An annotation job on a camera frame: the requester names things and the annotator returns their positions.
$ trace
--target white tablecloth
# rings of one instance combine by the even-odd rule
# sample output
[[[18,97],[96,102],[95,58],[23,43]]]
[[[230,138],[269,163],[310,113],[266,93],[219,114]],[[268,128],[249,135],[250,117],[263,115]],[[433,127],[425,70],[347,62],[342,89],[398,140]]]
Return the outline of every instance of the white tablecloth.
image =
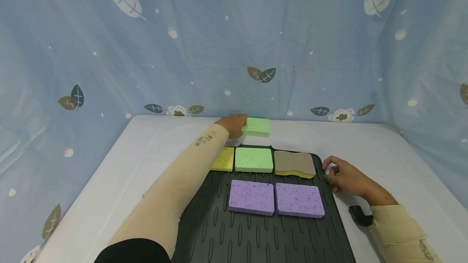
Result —
[[[36,263],[92,263],[143,193],[188,144],[216,118],[135,116],[43,247]],[[236,143],[336,155],[387,188],[406,206],[445,263],[468,262],[468,213],[394,130],[379,124],[271,121],[268,138]],[[357,262],[381,262],[366,229],[348,206],[360,198],[336,198]]]

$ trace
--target blue curtain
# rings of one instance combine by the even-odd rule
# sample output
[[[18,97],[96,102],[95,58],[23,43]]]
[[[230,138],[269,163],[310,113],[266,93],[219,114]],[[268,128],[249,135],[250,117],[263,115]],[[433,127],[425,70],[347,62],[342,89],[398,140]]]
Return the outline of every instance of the blue curtain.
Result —
[[[34,258],[136,114],[388,123],[468,206],[466,0],[0,7],[1,262]]]

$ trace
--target speckled sponge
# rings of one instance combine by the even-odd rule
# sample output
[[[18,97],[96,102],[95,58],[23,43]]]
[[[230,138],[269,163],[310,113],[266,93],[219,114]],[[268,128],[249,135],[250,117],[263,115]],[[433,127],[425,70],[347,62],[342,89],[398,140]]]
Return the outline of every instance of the speckled sponge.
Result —
[[[325,215],[319,188],[315,186],[276,183],[278,214],[322,218]]]
[[[247,136],[270,136],[270,121],[268,119],[247,118],[247,125],[242,128]]]
[[[305,179],[315,176],[314,161],[308,153],[276,150],[274,156],[275,174],[278,176],[295,175]]]
[[[231,192],[229,193],[229,210],[272,216],[275,212],[273,185],[232,180]]]
[[[224,147],[211,166],[212,171],[232,172],[234,165],[234,147]]]
[[[271,150],[237,147],[235,149],[235,170],[238,172],[271,173],[273,171]]]

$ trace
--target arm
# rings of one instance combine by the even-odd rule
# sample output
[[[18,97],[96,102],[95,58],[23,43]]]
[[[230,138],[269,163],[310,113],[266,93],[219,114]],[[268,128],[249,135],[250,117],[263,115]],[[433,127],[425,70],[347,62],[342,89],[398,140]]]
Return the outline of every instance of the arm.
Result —
[[[148,189],[144,199],[115,233],[109,245],[127,239],[149,239],[172,258],[179,220],[229,138],[242,135],[246,115],[231,115],[203,131]]]
[[[369,227],[382,257],[387,263],[441,263],[426,235],[406,209],[378,183],[364,175],[348,162],[330,156],[323,169],[330,169],[323,178],[333,187],[333,193],[343,190],[369,202],[373,211],[373,224]]]

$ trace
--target black drying mat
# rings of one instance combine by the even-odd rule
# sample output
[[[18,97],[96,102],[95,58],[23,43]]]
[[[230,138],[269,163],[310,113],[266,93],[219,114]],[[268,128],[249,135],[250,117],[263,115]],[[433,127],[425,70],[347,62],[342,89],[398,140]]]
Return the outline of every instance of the black drying mat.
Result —
[[[271,149],[272,147],[245,146]],[[316,176],[210,171],[182,214],[173,263],[355,263],[321,160],[311,154]],[[320,189],[322,219],[262,216],[228,210],[231,180],[314,185]]]

